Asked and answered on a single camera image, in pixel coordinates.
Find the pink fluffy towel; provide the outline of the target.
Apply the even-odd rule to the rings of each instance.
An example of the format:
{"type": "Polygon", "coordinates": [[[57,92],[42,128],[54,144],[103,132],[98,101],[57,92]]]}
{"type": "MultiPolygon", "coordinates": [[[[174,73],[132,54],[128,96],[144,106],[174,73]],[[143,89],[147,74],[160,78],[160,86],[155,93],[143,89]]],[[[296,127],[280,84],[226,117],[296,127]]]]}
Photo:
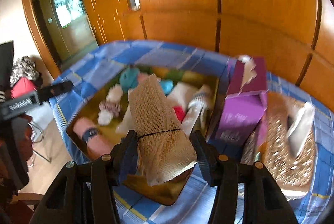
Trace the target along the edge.
{"type": "Polygon", "coordinates": [[[73,127],[74,133],[87,146],[88,157],[96,160],[103,155],[111,153],[114,144],[105,137],[94,124],[86,117],[79,118],[73,127]]]}

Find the cream mesh towel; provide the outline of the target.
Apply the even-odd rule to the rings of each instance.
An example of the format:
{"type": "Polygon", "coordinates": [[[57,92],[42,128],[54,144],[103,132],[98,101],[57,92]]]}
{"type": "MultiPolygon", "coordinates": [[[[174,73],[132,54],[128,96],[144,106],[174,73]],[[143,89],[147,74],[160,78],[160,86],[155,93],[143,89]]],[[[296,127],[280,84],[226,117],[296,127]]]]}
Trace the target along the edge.
{"type": "Polygon", "coordinates": [[[129,94],[129,106],[149,186],[170,181],[195,166],[195,149],[154,74],[129,94]]]}

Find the white wet wipes pack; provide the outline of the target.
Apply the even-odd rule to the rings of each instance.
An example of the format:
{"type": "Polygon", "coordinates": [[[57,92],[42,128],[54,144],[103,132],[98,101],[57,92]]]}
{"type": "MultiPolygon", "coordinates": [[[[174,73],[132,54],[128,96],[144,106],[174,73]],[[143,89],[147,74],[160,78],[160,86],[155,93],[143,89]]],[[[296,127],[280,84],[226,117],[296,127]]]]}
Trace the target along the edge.
{"type": "MultiPolygon", "coordinates": [[[[182,121],[181,128],[182,128],[182,131],[187,136],[189,136],[193,128],[193,125],[191,126],[189,122],[182,121]]],[[[127,107],[127,110],[125,112],[122,122],[116,128],[116,133],[127,134],[129,130],[133,130],[133,129],[134,129],[134,125],[133,125],[133,120],[131,117],[130,107],[127,107]]]]}

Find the white soft pack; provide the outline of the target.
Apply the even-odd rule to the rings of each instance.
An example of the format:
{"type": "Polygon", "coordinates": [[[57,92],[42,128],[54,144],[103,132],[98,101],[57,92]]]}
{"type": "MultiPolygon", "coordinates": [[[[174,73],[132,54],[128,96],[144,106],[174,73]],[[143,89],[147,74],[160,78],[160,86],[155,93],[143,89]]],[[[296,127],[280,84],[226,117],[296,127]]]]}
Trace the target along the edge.
{"type": "Polygon", "coordinates": [[[184,82],[178,82],[171,93],[167,95],[172,107],[180,106],[184,112],[187,111],[190,100],[197,92],[197,88],[184,82]]]}

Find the red bag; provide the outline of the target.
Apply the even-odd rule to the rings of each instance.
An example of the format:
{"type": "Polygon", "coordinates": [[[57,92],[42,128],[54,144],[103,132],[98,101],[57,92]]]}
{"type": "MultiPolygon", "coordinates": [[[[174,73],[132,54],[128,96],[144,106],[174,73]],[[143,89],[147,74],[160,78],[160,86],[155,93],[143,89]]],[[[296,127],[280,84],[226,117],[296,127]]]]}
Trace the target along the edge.
{"type": "Polygon", "coordinates": [[[36,89],[35,84],[27,79],[26,77],[21,77],[16,84],[11,89],[11,97],[17,98],[19,96],[25,95],[36,89]]]}

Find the patterned grey cloth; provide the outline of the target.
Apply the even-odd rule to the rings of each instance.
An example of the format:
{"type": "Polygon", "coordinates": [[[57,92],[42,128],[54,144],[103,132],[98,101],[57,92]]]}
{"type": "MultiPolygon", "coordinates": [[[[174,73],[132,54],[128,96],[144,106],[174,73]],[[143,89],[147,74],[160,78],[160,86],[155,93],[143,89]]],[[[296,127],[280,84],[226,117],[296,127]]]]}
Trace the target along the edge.
{"type": "Polygon", "coordinates": [[[10,75],[11,87],[22,77],[31,81],[36,81],[40,77],[40,73],[36,70],[35,62],[29,56],[23,56],[14,62],[10,75]]]}

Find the blue plaid tablecloth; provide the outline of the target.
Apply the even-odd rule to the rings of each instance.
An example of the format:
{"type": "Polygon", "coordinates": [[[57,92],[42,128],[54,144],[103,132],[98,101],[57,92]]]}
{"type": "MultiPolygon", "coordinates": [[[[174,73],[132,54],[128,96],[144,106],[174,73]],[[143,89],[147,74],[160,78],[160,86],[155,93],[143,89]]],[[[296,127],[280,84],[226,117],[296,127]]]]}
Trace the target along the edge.
{"type": "MultiPolygon", "coordinates": [[[[65,147],[77,164],[87,163],[88,158],[70,140],[66,128],[109,80],[135,64],[216,76],[220,80],[219,92],[223,93],[227,89],[226,74],[232,70],[234,59],[186,45],[154,40],[116,41],[89,52],[57,78],[57,82],[71,81],[73,90],[50,101],[65,147]]],[[[299,223],[316,223],[321,212],[333,201],[333,112],[307,92],[273,73],[267,73],[267,84],[271,91],[309,101],[316,107],[315,173],[307,195],[290,203],[299,223]]],[[[171,206],[153,202],[123,186],[116,188],[114,193],[122,223],[207,223],[216,189],[209,187],[200,170],[195,169],[179,199],[171,206]]]]}

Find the gold ornate tissue box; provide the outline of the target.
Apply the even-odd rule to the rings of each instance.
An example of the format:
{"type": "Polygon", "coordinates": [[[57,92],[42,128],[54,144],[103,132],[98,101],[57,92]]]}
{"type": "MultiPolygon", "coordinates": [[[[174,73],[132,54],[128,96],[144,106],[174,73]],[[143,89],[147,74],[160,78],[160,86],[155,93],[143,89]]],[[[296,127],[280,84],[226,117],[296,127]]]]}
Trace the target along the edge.
{"type": "Polygon", "coordinates": [[[309,192],[315,169],[315,107],[276,92],[268,93],[268,107],[245,142],[241,162],[264,164],[288,200],[309,192]]]}

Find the gold metal tray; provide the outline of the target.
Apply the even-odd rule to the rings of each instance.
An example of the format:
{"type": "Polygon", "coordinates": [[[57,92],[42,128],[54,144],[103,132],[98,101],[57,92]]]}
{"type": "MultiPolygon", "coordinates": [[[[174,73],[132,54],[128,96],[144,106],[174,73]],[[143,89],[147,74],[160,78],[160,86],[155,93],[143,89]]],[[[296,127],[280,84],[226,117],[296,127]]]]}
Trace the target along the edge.
{"type": "MultiPolygon", "coordinates": [[[[175,68],[166,68],[158,66],[148,66],[148,65],[138,65],[139,70],[147,74],[155,74],[161,79],[170,79],[173,84],[176,85],[180,82],[186,83],[200,89],[203,85],[207,85],[211,90],[211,101],[215,103],[216,96],[219,86],[219,78],[211,73],[197,73],[191,70],[179,70],[175,68]]],[[[117,73],[115,77],[111,77],[97,92],[93,93],[92,96],[83,104],[83,107],[79,109],[79,113],[74,117],[70,126],[66,129],[66,134],[72,142],[74,142],[77,149],[87,157],[89,161],[96,159],[93,153],[88,149],[85,142],[83,142],[79,136],[74,132],[74,125],[76,121],[82,117],[86,117],[97,123],[99,103],[103,101],[109,92],[109,89],[113,85],[119,83],[119,77],[121,74],[117,73]]],[[[127,95],[123,95],[121,98],[121,112],[119,117],[113,119],[107,126],[98,126],[98,130],[109,142],[116,145],[121,142],[121,139],[125,137],[125,133],[117,132],[118,125],[122,122],[126,109],[128,106],[127,95]]],[[[156,186],[149,186],[145,174],[138,175],[134,174],[132,171],[128,174],[122,184],[127,188],[142,194],[146,198],[149,198],[162,205],[170,206],[175,203],[178,196],[182,192],[184,186],[186,185],[191,172],[193,169],[189,169],[183,174],[179,175],[173,180],[159,184],[156,186]]]]}

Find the purple tissue box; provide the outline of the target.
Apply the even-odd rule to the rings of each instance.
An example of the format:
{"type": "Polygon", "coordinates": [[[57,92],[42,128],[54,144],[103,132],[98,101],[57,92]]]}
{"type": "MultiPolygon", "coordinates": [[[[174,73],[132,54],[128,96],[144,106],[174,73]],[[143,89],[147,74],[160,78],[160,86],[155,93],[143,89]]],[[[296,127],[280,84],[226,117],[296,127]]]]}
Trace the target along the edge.
{"type": "Polygon", "coordinates": [[[241,146],[263,118],[267,109],[267,71],[262,57],[228,61],[227,91],[222,112],[207,140],[241,146]]]}

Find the beige hair scrunchie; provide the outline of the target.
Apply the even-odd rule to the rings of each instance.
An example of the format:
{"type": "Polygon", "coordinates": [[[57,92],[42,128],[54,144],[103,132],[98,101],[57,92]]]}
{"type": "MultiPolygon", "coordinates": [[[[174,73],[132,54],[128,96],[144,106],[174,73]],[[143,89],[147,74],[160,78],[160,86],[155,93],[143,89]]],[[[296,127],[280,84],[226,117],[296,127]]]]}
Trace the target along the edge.
{"type": "Polygon", "coordinates": [[[121,112],[121,103],[114,101],[103,100],[99,103],[99,109],[101,111],[109,112],[114,118],[119,117],[121,112]]]}

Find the white fluffy socks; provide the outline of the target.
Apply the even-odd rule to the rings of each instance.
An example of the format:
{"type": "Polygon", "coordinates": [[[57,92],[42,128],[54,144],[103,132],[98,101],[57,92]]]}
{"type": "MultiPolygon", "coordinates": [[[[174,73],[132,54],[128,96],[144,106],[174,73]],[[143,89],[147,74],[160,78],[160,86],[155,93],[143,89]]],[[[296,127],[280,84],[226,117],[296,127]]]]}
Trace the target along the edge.
{"type": "Polygon", "coordinates": [[[97,122],[101,126],[108,125],[114,118],[118,118],[121,112],[121,99],[123,90],[120,84],[115,84],[109,89],[106,99],[99,103],[97,122]]]}

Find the blue plush toy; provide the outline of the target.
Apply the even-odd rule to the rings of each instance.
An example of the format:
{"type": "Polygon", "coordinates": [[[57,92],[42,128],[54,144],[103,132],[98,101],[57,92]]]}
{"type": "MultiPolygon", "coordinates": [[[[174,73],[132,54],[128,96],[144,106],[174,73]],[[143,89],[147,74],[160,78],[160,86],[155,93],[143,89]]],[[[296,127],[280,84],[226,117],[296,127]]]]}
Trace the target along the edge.
{"type": "MultiPolygon", "coordinates": [[[[138,84],[144,81],[148,76],[149,74],[141,72],[138,68],[129,67],[121,73],[119,78],[119,84],[123,92],[128,92],[129,89],[135,89],[138,84]]],[[[164,94],[166,96],[170,94],[174,88],[173,81],[160,78],[157,78],[157,80],[164,94]]]]}

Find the red christmas sock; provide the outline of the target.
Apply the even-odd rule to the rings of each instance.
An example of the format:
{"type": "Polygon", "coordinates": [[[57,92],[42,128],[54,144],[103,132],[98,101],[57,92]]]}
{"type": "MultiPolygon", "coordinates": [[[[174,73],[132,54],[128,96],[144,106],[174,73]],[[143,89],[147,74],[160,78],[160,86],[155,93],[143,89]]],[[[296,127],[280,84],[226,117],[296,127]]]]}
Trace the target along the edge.
{"type": "Polygon", "coordinates": [[[184,109],[178,105],[178,106],[174,106],[173,110],[176,114],[177,119],[182,123],[182,121],[184,120],[184,117],[186,116],[184,109]]]}

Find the glass panel door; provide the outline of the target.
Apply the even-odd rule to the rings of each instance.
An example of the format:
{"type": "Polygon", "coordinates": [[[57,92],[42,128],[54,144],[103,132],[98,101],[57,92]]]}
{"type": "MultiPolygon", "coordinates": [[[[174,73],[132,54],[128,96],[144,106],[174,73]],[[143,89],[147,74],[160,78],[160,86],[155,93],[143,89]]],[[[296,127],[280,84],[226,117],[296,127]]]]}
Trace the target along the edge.
{"type": "Polygon", "coordinates": [[[32,4],[46,46],[60,70],[97,48],[82,0],[32,0],[32,4]]]}

